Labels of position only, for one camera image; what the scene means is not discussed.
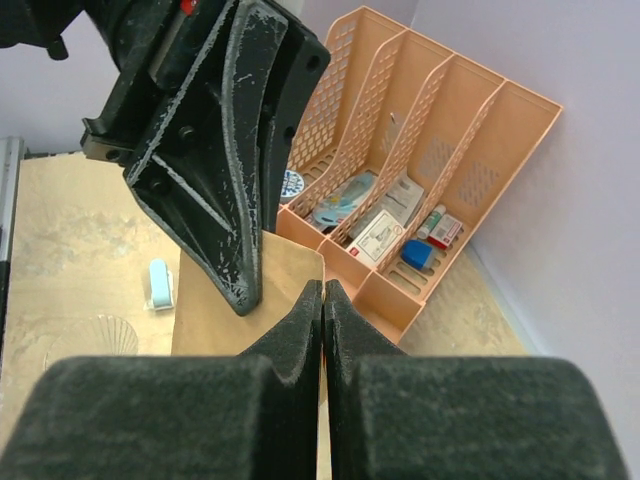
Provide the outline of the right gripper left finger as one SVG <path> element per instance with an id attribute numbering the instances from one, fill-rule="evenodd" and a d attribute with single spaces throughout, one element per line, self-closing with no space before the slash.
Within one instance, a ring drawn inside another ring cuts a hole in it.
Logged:
<path id="1" fill-rule="evenodd" d="M 5 479 L 312 479 L 323 287 L 236 356 L 84 356 L 38 380 Z"/>

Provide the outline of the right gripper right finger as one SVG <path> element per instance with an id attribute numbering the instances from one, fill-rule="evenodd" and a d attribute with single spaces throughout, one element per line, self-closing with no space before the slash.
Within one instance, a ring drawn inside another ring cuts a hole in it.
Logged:
<path id="1" fill-rule="evenodd" d="M 625 479 L 598 395 L 573 363 L 410 356 L 326 285 L 324 353 L 337 479 Z"/>

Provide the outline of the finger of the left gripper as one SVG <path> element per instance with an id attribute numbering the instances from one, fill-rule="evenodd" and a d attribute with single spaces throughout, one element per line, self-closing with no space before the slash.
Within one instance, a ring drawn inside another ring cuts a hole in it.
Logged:
<path id="1" fill-rule="evenodd" d="M 260 123 L 262 229 L 276 229 L 290 151 L 308 102 L 331 55 L 317 36 L 291 21 L 279 46 L 265 91 Z"/>
<path id="2" fill-rule="evenodd" d="M 275 226 L 290 147 L 275 95 L 288 27 L 269 1 L 228 2 L 126 174 L 139 206 L 240 316 L 262 298 L 262 232 Z"/>

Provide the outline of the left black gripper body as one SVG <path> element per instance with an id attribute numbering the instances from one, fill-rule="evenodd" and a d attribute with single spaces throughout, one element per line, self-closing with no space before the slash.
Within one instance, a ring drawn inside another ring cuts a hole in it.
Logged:
<path id="1" fill-rule="evenodd" d="M 4 1 L 1 46 L 39 47 L 65 60 L 62 34 L 86 13 L 119 76 L 101 114 L 84 119 L 82 150 L 92 160 L 129 165 L 163 99 L 182 86 L 206 39 L 234 12 L 232 1 Z"/>

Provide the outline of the brown paper coffee filter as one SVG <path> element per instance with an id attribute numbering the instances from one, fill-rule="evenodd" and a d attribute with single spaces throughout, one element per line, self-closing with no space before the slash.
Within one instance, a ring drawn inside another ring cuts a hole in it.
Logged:
<path id="1" fill-rule="evenodd" d="M 267 479 L 313 479 L 317 468 L 318 405 L 322 372 L 321 313 L 324 259 L 275 234 L 263 236 L 259 305 L 237 315 L 187 254 L 180 273 L 172 353 L 175 356 L 260 355 L 278 385 L 259 411 Z"/>

